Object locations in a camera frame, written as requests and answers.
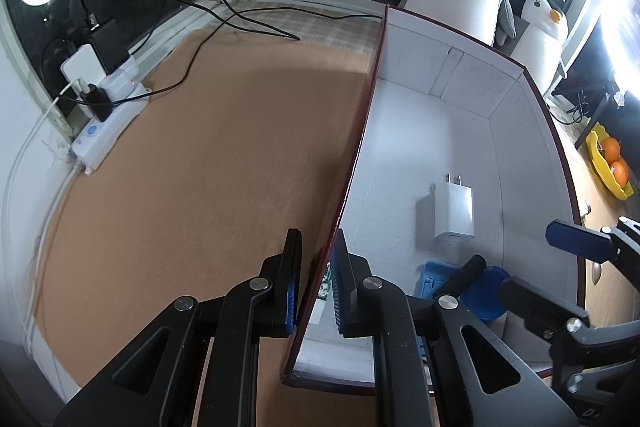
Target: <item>white charger block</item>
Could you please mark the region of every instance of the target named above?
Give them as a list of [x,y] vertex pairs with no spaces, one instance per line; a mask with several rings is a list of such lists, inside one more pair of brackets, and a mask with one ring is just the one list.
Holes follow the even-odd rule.
[[[138,84],[131,96],[146,92],[145,87]],[[127,125],[142,112],[147,103],[148,98],[124,102],[104,122],[97,118],[89,121],[71,145],[71,150],[85,166],[85,174],[91,174],[100,166]]]
[[435,190],[435,238],[464,243],[475,236],[471,187],[445,181]]
[[[78,95],[80,94],[80,86],[76,83],[76,80],[79,78],[82,78],[87,84],[98,86],[107,76],[91,44],[80,46],[73,55],[60,65],[60,71],[62,71],[66,81],[72,84],[71,88]],[[89,118],[94,116],[91,109],[86,105],[81,105],[80,109]]]

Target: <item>brown felt mat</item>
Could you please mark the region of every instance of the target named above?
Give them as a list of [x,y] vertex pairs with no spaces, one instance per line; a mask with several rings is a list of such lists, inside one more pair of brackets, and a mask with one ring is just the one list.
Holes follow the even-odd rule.
[[[152,73],[183,74],[206,31]],[[158,96],[50,231],[36,320],[84,385],[172,299],[224,295],[302,230],[303,270],[363,89],[367,55],[221,32],[190,77]],[[369,397],[279,383],[285,341],[260,345],[259,426],[373,425]]]

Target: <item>black foam handle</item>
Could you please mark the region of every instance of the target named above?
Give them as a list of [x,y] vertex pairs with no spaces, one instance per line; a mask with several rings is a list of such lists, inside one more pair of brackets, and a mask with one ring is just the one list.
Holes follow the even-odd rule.
[[455,272],[446,283],[436,290],[433,298],[436,299],[441,295],[460,297],[460,294],[469,288],[473,281],[480,277],[484,268],[486,268],[484,257],[476,253],[463,264],[462,268]]

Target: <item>black cable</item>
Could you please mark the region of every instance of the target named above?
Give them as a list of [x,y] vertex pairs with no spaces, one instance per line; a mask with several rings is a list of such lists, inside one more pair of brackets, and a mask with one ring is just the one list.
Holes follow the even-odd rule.
[[[232,13],[236,13],[236,11],[231,7],[231,5],[228,3],[227,0],[221,0],[221,1],[225,4],[225,6],[227,6],[231,10]],[[156,17],[155,22],[151,26],[151,30],[149,31],[149,33],[146,36],[146,38],[144,39],[144,41],[142,41],[139,45],[137,45],[136,48],[131,52],[131,55],[135,55],[136,53],[138,53],[140,51],[140,49],[142,49],[142,47],[147,42],[149,42],[149,39],[151,38],[151,35],[153,34],[153,32],[156,31],[156,29],[158,29],[158,26],[160,25],[160,21],[162,20],[162,12],[164,12],[164,8],[166,7],[166,2],[167,2],[167,0],[162,0],[162,5],[160,6],[160,10],[158,12],[158,16]],[[241,17],[241,18],[245,19],[245,20],[247,20],[249,22],[253,22],[253,23],[259,24],[261,26],[266,26],[267,28],[271,28],[273,30],[276,30],[276,31],[282,33],[282,30],[279,29],[279,28],[276,28],[275,26],[271,26],[271,25],[268,25],[268,24],[265,24],[265,23],[261,23],[260,21],[255,21],[255,20],[252,20],[252,19],[248,19],[246,17]],[[297,36],[295,36],[293,34],[289,34],[288,32],[287,33],[283,33],[283,35],[289,36],[289,38],[295,37],[296,40],[300,40]]]
[[[234,10],[234,13],[232,13],[229,17],[227,17],[226,19],[224,19],[218,26],[216,26],[216,28],[198,45],[198,47],[196,48],[196,51],[194,52],[193,56],[191,57],[191,60],[189,61],[189,64],[187,65],[187,70],[184,72],[184,75],[182,76],[182,78],[176,82],[175,84],[172,84],[171,86],[167,86],[167,87],[163,87],[161,89],[157,89],[157,90],[153,90],[150,92],[146,92],[143,94],[139,94],[137,96],[132,96],[130,98],[123,98],[122,100],[114,100],[113,102],[104,102],[104,103],[92,103],[92,102],[85,102],[84,100],[77,100],[75,98],[71,98],[69,96],[66,96],[64,94],[60,94],[59,97],[62,100],[69,100],[70,102],[75,102],[78,103],[80,105],[89,105],[89,106],[95,106],[95,105],[112,105],[112,106],[116,106],[116,105],[120,105],[121,103],[124,102],[132,102],[134,100],[140,100],[141,98],[146,98],[148,96],[153,96],[155,94],[161,94],[163,92],[167,92],[169,90],[175,89],[178,86],[181,86],[184,81],[187,79],[187,77],[189,76],[189,73],[191,72],[191,68],[193,67],[193,63],[195,62],[196,58],[198,57],[198,54],[200,53],[200,50],[202,49],[202,47],[204,46],[204,44],[206,44],[207,41],[209,41],[210,38],[213,37],[213,35],[215,35],[220,28],[222,28],[222,26],[224,26],[225,24],[228,25],[228,21],[231,20],[233,17],[236,16],[241,16],[243,13],[249,13],[249,12],[257,12],[257,11],[273,11],[273,10],[293,10],[293,11],[299,11],[299,12],[303,12],[303,13],[308,13],[311,15],[316,15],[319,17],[324,17],[325,19],[331,19],[331,20],[341,20],[341,19],[351,19],[351,18],[356,18],[356,17],[360,17],[360,18],[374,18],[374,19],[382,19],[382,17],[380,15],[371,15],[371,14],[348,14],[348,15],[328,15],[325,13],[320,13],[320,12],[314,12],[312,10],[306,10],[303,8],[297,8],[297,7],[293,7],[293,6],[273,6],[273,7],[266,7],[266,8],[248,8],[246,10],[240,10],[240,11],[236,11]],[[248,29],[248,28],[242,28],[244,31],[247,32],[253,32],[252,30]]]
[[55,37],[51,39],[49,42],[47,42],[47,44],[45,44],[44,48],[42,49],[42,53],[40,53],[40,76],[42,78],[44,78],[44,59],[47,54],[47,51],[50,45],[58,41],[66,43],[67,46],[71,44],[71,42],[65,37]]
[[[259,24],[260,26],[265,26],[267,28],[273,29],[275,31],[277,31],[277,33],[272,33],[272,32],[265,32],[262,30],[247,30],[246,28],[242,28],[241,26],[236,26],[235,24],[232,24],[228,21],[225,21],[220,15],[218,15],[217,13],[213,12],[212,10],[210,10],[207,7],[201,6],[200,4],[191,2],[191,1],[187,1],[187,0],[173,0],[182,4],[186,4],[187,6],[191,6],[194,8],[197,8],[199,10],[203,10],[204,12],[208,13],[209,15],[211,15],[212,17],[218,19],[220,22],[227,24],[228,26],[231,26],[232,28],[235,28],[236,30],[240,30],[240,31],[250,31],[251,33],[258,33],[261,35],[271,35],[271,36],[275,36],[275,37],[286,37],[289,39],[293,39],[295,41],[299,41],[300,38],[292,33],[286,32],[284,30],[281,30],[279,28],[276,28],[275,26],[271,26],[268,25],[266,23],[260,23],[258,21],[252,21],[250,20],[250,22],[255,22],[256,24]],[[233,7],[231,6],[231,4],[228,3],[227,0],[222,0],[225,5],[235,14],[236,11],[233,9]],[[85,0],[80,0],[80,3],[82,5],[82,8],[84,9],[84,12],[87,14],[87,16],[91,15],[91,12],[89,11],[88,7],[86,6]]]
[[565,122],[560,120],[558,117],[556,117],[556,115],[554,115],[550,110],[549,110],[549,105],[548,103],[546,104],[546,109],[549,111],[549,114],[551,115],[551,118],[553,118],[554,120],[556,120],[558,123],[561,123],[562,125],[573,125],[574,123],[580,123],[582,122],[582,119],[585,117],[585,115],[589,112],[589,102],[586,101],[586,96],[584,94],[583,90],[580,90],[578,92],[578,103],[576,105],[574,105],[574,107],[572,107],[571,109],[569,109],[568,111],[565,111],[567,114],[572,115],[572,121],[571,122]]

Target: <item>metal pivot bolt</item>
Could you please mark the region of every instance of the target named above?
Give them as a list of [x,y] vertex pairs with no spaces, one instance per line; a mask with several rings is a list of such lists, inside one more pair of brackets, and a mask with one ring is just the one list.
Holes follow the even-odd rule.
[[185,312],[193,308],[194,304],[195,302],[191,297],[183,296],[175,299],[174,308],[177,309],[179,312]]
[[266,290],[269,286],[269,280],[264,277],[255,277],[249,281],[249,288],[252,290]]
[[573,375],[566,381],[566,389],[569,393],[577,393],[580,382],[582,381],[582,375]]
[[446,310],[454,310],[458,307],[458,299],[451,295],[441,295],[438,298],[438,304]]
[[362,285],[367,290],[379,290],[382,288],[382,281],[377,277],[366,277],[362,280]]
[[575,333],[581,327],[582,327],[582,321],[580,319],[578,319],[578,318],[574,317],[572,319],[569,319],[566,322],[566,330],[569,331],[569,333]]

